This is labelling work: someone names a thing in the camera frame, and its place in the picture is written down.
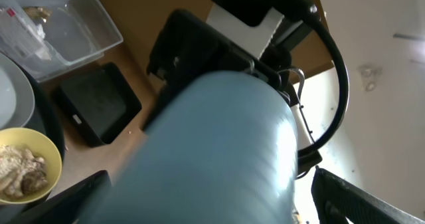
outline gray plate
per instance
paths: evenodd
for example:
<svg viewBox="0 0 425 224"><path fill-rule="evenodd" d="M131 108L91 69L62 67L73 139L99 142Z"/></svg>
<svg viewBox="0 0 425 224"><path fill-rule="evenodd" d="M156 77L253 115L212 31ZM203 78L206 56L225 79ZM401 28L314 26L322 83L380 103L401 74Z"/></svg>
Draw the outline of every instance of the gray plate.
<svg viewBox="0 0 425 224"><path fill-rule="evenodd" d="M0 54L0 130L23 127L33 115L33 89L21 69Z"/></svg>

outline wooden table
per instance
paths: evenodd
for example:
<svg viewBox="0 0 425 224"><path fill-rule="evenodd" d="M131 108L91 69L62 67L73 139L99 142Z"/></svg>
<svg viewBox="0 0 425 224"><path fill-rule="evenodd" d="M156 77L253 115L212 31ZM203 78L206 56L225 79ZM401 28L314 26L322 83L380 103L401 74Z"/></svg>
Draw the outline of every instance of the wooden table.
<svg viewBox="0 0 425 224"><path fill-rule="evenodd" d="M98 65L108 62L114 62L121 70L139 98L142 110L112 144L90 148L72 124L64 117L58 106L54 104L55 111L64 128L65 144L68 150L65 153L62 176L58 185L53 190L51 197L102 169L107 170L112 182L115 182L119 170L125 166L127 161L130 160L131 155L141 147L144 139L146 139L146 135L139 127L147 117L149 109L155 100L155 95L152 87L146 81L146 78L144 78L145 76L142 75L140 67L136 65L125 45L120 45L107 51L105 56L95 63L88 64L64 76L43 83L42 87L46 90L47 94L50 94L61 80L74 74L87 72L96 68Z"/></svg>
<svg viewBox="0 0 425 224"><path fill-rule="evenodd" d="M317 6L321 22L327 28L325 12L320 0L312 0ZM100 0L114 23L124 37L124 42L135 57L137 64L146 69L149 63L149 54L157 39L160 30L165 25L169 14L176 9L187 9L200 20L206 21L213 6L211 0ZM263 30L258 34L260 40L264 35L272 35L280 22L269 20L265 22ZM238 25L229 23L229 29L235 29ZM315 32L311 32L297 47L291 51L292 64L304 71L306 78L312 77L323 71L333 68L331 56L325 45ZM292 74L292 83L298 82L298 76ZM151 80L151 85L159 90L160 82Z"/></svg>

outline blue tube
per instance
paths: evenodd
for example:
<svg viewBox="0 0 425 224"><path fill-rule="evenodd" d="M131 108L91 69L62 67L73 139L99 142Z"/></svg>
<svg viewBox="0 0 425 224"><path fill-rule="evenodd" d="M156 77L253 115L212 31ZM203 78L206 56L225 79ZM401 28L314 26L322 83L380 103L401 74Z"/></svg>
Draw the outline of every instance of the blue tube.
<svg viewBox="0 0 425 224"><path fill-rule="evenodd" d="M247 74L198 78L82 223L291 223L297 128L282 97Z"/></svg>

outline white wall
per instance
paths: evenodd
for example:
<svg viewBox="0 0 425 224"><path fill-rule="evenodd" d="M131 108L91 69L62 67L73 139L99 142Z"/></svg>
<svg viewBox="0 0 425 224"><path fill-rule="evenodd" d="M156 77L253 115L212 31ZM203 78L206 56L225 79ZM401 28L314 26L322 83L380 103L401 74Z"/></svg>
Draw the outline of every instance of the white wall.
<svg viewBox="0 0 425 224"><path fill-rule="evenodd" d="M412 49L422 46L392 37L420 27L416 0L321 2L349 71L351 96L342 127L321 151L320 166L423 219L425 67L409 62ZM356 71L367 63L383 67L377 89L369 93ZM309 79L301 101L313 129L326 128L337 102L335 71ZM297 185L298 197L311 175Z"/></svg>

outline black tray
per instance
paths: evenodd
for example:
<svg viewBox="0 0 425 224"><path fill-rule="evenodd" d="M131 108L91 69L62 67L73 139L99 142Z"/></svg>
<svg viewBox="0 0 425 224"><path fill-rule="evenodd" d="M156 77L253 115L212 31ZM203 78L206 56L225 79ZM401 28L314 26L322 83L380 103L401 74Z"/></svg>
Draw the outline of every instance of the black tray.
<svg viewBox="0 0 425 224"><path fill-rule="evenodd" d="M91 147L111 144L141 110L114 63L65 80L53 97Z"/></svg>

